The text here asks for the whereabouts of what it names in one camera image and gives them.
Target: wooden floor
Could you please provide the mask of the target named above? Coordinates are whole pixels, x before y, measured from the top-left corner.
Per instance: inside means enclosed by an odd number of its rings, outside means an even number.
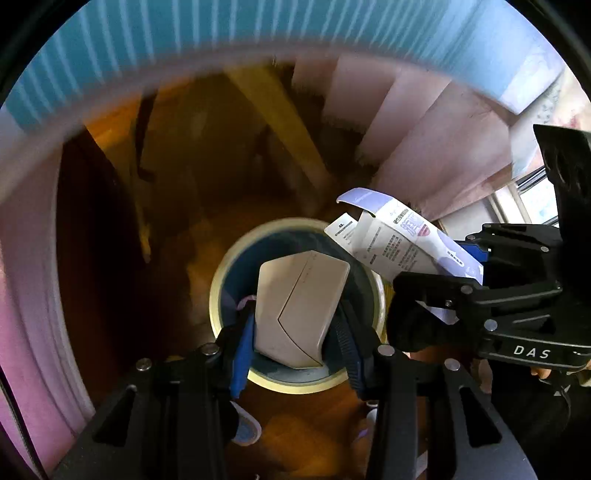
[[[249,383],[240,405],[259,420],[261,440],[250,447],[230,444],[230,478],[291,476],[356,478],[352,441],[367,407],[347,383],[308,395],[286,395]]]

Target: metal screw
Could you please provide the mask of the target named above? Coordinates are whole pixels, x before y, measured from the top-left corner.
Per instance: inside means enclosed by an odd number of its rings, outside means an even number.
[[[382,356],[393,356],[394,352],[396,352],[394,347],[392,345],[388,345],[387,343],[382,343],[378,347],[378,353]]]
[[[496,320],[493,319],[488,319],[484,322],[484,328],[489,332],[494,332],[498,326],[499,324],[496,322]]]
[[[149,358],[140,358],[136,363],[135,367],[140,372],[147,372],[152,368],[152,360]]]
[[[457,372],[462,366],[455,358],[448,358],[443,362],[443,365],[452,372]]]
[[[199,350],[205,356],[212,356],[220,351],[220,347],[216,343],[210,342],[202,345]]]

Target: trash can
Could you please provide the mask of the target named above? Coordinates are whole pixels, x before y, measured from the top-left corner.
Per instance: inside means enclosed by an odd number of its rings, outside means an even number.
[[[327,225],[309,218],[275,220],[251,230],[228,250],[213,277],[209,295],[209,314],[216,337],[224,326],[236,321],[237,303],[256,294],[259,269],[264,262],[308,250],[350,264],[343,298],[350,301],[361,321],[370,323],[381,335],[386,315],[382,279],[326,236]],[[292,369],[255,353],[248,378],[269,390],[289,394],[319,392],[346,381],[347,372],[332,329],[324,340],[322,355],[323,367]]]

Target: blue plastic part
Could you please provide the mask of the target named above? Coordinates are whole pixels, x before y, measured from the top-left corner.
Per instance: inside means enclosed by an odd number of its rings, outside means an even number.
[[[232,380],[230,382],[230,395],[232,398],[238,398],[242,390],[246,387],[248,371],[250,370],[252,359],[255,355],[255,314],[249,315],[248,320],[242,331],[242,337],[236,355],[232,364]]]
[[[478,245],[466,244],[464,242],[458,242],[458,244],[460,244],[466,252],[468,252],[471,256],[473,256],[480,263],[484,263],[488,260],[488,252],[481,250]]]

